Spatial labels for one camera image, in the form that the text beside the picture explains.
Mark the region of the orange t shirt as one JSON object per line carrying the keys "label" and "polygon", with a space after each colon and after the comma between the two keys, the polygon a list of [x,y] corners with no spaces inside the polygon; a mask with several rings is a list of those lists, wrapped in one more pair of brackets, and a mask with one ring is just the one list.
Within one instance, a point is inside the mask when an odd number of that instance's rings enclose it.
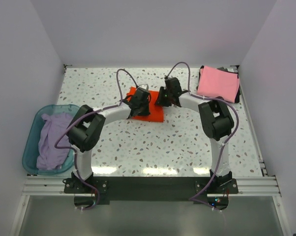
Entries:
{"label": "orange t shirt", "polygon": [[[131,87],[129,93],[126,95],[130,95],[130,94],[134,94],[135,90],[137,89],[135,87]],[[136,120],[141,120],[141,121],[149,121],[149,122],[163,122],[164,121],[164,112],[163,112],[163,108],[161,106],[156,106],[155,102],[156,99],[158,97],[158,93],[157,91],[152,91],[152,90],[148,90],[151,94],[151,101],[149,104],[149,111],[150,111],[150,115],[149,116],[136,116],[133,117],[132,119],[136,119]]]}

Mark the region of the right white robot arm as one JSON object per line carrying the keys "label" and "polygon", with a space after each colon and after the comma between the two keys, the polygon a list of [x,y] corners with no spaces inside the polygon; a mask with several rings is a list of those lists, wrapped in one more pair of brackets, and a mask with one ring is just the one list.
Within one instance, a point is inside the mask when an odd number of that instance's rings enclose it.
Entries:
{"label": "right white robot arm", "polygon": [[209,138],[212,154],[210,169],[210,188],[215,193],[221,193],[227,188],[227,182],[232,180],[229,163],[229,147],[227,142],[232,136],[234,120],[224,100],[200,99],[182,90],[176,77],[165,77],[165,86],[159,90],[156,105],[188,108],[198,112],[204,134]]}

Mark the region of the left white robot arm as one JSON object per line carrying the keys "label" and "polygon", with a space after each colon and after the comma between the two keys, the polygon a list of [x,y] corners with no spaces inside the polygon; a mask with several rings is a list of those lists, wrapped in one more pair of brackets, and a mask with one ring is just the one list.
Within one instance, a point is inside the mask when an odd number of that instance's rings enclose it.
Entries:
{"label": "left white robot arm", "polygon": [[67,136],[74,150],[74,175],[77,177],[75,187],[82,193],[92,189],[91,169],[92,149],[99,141],[105,125],[125,120],[146,112],[149,109],[151,94],[146,85],[136,88],[133,95],[121,100],[118,105],[104,107],[97,111],[84,105],[72,120]]}

